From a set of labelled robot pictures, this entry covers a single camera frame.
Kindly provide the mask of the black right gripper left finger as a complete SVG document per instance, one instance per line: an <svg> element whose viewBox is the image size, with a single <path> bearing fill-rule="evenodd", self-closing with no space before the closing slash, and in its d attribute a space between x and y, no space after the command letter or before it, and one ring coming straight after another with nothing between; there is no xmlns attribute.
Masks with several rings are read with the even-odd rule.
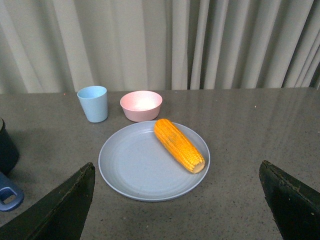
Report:
<svg viewBox="0 0 320 240"><path fill-rule="evenodd" d="M93 200L96 170L89 162L0 228L2 240L78 240Z"/></svg>

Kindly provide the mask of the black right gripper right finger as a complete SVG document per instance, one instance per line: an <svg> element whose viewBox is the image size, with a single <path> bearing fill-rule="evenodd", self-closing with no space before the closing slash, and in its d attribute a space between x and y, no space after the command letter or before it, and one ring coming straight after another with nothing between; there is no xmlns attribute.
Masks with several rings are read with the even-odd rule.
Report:
<svg viewBox="0 0 320 240"><path fill-rule="evenodd" d="M282 238L318 240L320 193L266 160L259 179Z"/></svg>

